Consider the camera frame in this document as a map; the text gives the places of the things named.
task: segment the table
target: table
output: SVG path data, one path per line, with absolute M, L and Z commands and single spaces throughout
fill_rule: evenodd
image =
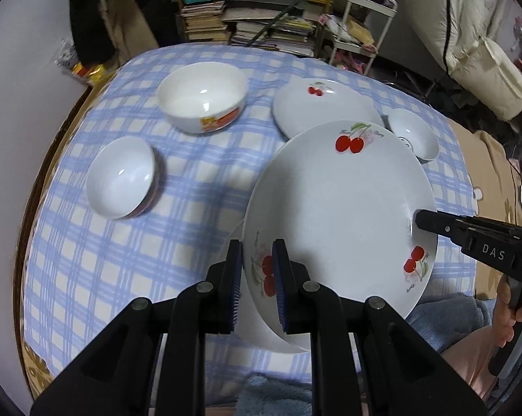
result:
M 247 107 L 230 126 L 192 136 L 168 124 L 154 93 L 171 71 L 197 61 L 231 63 L 249 78 Z M 84 346 L 137 296 L 175 297 L 203 279 L 225 239 L 242 221 L 255 181 L 285 139 L 271 102 L 291 75 L 331 79 L 373 101 L 379 113 L 403 107 L 430 124 L 438 158 L 423 166 L 437 209 L 474 215 L 472 185 L 446 118 L 401 91 L 280 52 L 181 44 L 147 52 L 120 69 L 60 157 L 36 215 L 24 283 L 24 338 L 58 375 Z M 91 161 L 124 135 L 141 136 L 161 164 L 159 193 L 139 217 L 107 221 L 83 191 Z M 425 296 L 472 294 L 476 262 L 439 239 Z M 310 355 L 256 349 L 237 336 L 209 337 L 206 402 L 228 400 L 258 371 L 309 382 Z

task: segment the orange label on bowl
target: orange label on bowl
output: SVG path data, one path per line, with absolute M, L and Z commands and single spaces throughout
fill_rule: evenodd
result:
M 225 114 L 221 118 L 215 119 L 214 117 L 205 117 L 201 118 L 201 125 L 203 127 L 203 131 L 213 131 L 222 128 L 223 126 L 229 124 L 232 120 L 238 117 L 238 113 L 240 112 L 240 108 L 236 108 L 231 110 L 228 114 Z

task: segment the hand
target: hand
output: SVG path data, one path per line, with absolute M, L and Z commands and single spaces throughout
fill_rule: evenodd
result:
M 497 285 L 497 300 L 492 320 L 492 333 L 499 347 L 505 346 L 513 339 L 515 322 L 522 322 L 522 307 L 515 312 L 509 308 L 509 300 L 511 300 L 511 288 L 507 284 L 507 276 L 504 275 Z

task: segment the screw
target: screw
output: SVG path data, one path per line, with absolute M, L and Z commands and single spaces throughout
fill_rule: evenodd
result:
M 319 285 L 317 282 L 314 282 L 313 280 L 306 281 L 303 284 L 303 289 L 307 292 L 317 292 L 321 288 L 321 285 Z
M 213 290 L 213 283 L 201 282 L 201 283 L 198 283 L 195 288 L 197 289 L 197 292 L 200 292 L 200 293 L 211 292 Z
M 149 301 L 145 297 L 138 297 L 132 302 L 132 309 L 136 311 L 145 310 L 149 305 Z
M 381 297 L 371 297 L 368 300 L 368 304 L 375 310 L 381 310 L 386 306 L 386 302 Z

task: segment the red cherry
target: red cherry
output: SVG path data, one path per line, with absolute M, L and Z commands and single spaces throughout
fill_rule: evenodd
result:
M 274 286 L 274 277 L 272 275 L 265 277 L 263 289 L 265 290 L 265 294 L 269 297 L 272 297 L 274 294 L 276 294 L 276 289 Z
M 263 258 L 263 274 L 272 275 L 273 274 L 273 259 L 270 255 L 267 255 Z
M 351 153 L 359 153 L 361 150 L 363 150 L 363 146 L 364 146 L 364 140 L 362 140 L 360 137 L 351 139 L 351 145 L 350 145 Z
M 350 148 L 351 139 L 349 136 L 340 136 L 336 141 L 336 150 L 339 152 L 345 152 Z
M 409 258 L 407 261 L 405 261 L 405 264 L 403 266 L 403 270 L 406 271 L 407 274 L 414 272 L 416 268 L 417 264 L 415 263 L 415 260 L 412 258 Z
M 424 249 L 422 247 L 415 247 L 413 251 L 411 252 L 411 258 L 415 261 L 420 261 L 423 259 L 424 256 Z

